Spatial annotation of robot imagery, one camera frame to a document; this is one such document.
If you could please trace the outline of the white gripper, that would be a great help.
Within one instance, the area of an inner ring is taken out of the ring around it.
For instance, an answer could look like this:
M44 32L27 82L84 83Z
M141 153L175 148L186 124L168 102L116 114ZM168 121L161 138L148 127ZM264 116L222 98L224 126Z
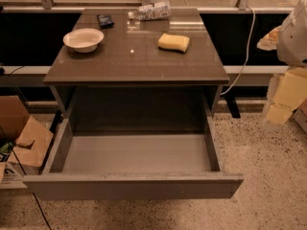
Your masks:
M280 26L269 31L257 43L257 48L265 51L277 49ZM287 71L281 78L277 91L273 97L275 104L297 109L307 99L307 70L295 68ZM279 106L271 105L265 120L271 125L284 125L292 116L293 112Z

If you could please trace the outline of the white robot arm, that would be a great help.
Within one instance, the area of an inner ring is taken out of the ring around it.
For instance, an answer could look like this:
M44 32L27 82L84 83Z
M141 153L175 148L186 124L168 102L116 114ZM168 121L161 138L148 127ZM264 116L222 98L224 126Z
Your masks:
M257 43L257 48L275 50L289 68L274 75L263 109L264 128L283 126L307 99L307 0L299 0L281 26L272 29Z

